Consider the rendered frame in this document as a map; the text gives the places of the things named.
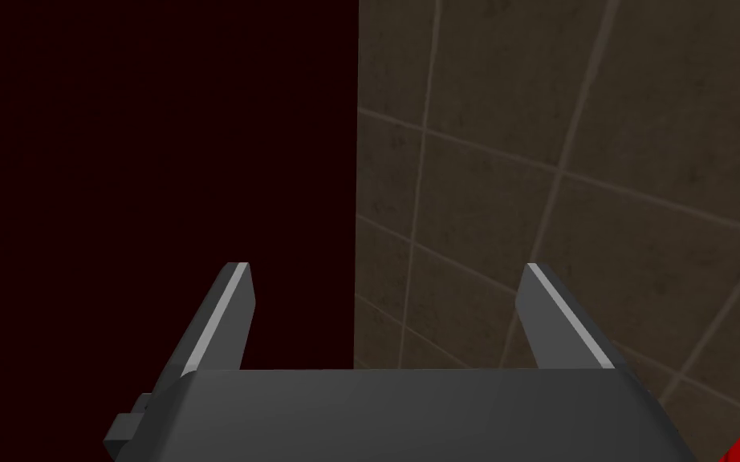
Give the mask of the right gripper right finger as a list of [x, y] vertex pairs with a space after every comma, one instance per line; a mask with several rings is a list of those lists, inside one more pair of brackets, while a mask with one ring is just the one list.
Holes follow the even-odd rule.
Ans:
[[629, 371], [629, 365], [549, 265], [523, 267], [516, 311], [538, 367]]

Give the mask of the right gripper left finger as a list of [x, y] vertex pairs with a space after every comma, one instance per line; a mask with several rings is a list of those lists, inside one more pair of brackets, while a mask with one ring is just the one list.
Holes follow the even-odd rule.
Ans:
[[161, 372], [155, 393], [194, 371], [239, 370], [256, 299], [250, 264], [224, 265]]

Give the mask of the dark red cabinet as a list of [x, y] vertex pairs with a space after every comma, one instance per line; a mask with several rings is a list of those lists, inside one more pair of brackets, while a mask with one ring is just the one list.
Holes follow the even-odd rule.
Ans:
[[359, 0], [0, 0], [0, 462], [111, 462], [222, 267], [352, 366]]

